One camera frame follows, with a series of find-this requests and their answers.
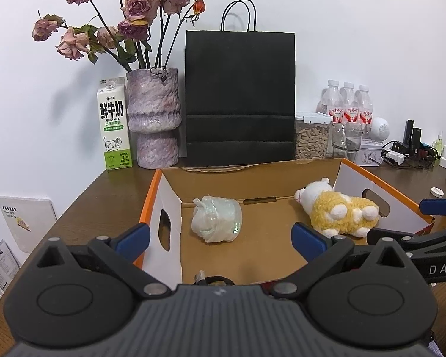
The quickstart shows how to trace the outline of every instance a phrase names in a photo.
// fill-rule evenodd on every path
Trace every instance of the purple textured vase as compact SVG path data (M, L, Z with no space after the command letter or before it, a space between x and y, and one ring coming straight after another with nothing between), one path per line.
M129 129L137 134L139 167L171 167L178 161L172 130L182 122L176 68L141 69L127 73Z

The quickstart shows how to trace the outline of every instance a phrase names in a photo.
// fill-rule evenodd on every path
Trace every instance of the blue gripper pad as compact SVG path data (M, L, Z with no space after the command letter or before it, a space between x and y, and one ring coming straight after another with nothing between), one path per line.
M446 216L446 198L425 199L420 202L420 211L423 214L436 214L438 216Z
M294 249L308 262L318 257L330 246L329 239L302 223L293 225L290 239Z
M138 224L127 236L115 245L115 251L130 262L134 262L149 247L150 228L147 224Z

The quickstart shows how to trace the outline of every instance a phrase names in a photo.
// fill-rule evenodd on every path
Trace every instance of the water bottle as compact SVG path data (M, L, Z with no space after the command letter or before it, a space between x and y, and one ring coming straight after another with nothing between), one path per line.
M370 99L369 87L367 85L360 85L358 99L360 103L359 122L364 125L365 133L369 133L373 115L373 103Z
M340 93L345 105L342 122L358 122L360 103L358 101L358 98L355 97L355 92L353 91L353 83L344 82L343 88L340 89Z
M344 111L344 102L339 93L339 81L329 80L329 87L322 96L322 113L328 114L333 118L334 123L342 121Z

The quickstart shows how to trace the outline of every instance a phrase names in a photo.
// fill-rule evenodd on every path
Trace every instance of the plush toy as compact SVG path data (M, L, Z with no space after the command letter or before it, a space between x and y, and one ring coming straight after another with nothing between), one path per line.
M329 179L310 183L294 198L310 217L312 227L327 237L351 234L365 237L378 222L378 206L366 198L336 192Z

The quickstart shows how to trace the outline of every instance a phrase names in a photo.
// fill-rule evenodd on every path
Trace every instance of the brown tabletop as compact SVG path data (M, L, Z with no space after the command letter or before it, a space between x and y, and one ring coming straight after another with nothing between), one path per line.
M441 188L446 194L446 170L440 167L417 171L382 166L369 170L417 203L430 197L431 187ZM119 235L139 221L152 175L153 171L141 169L137 164L129 169L103 172L60 217L45 238L58 236L68 244L82 244L98 235ZM446 217L438 218L433 232L444 228ZM433 291L439 305L434 330L446 357L446 283L438 283ZM3 318L3 301L0 300L0 356L14 344Z

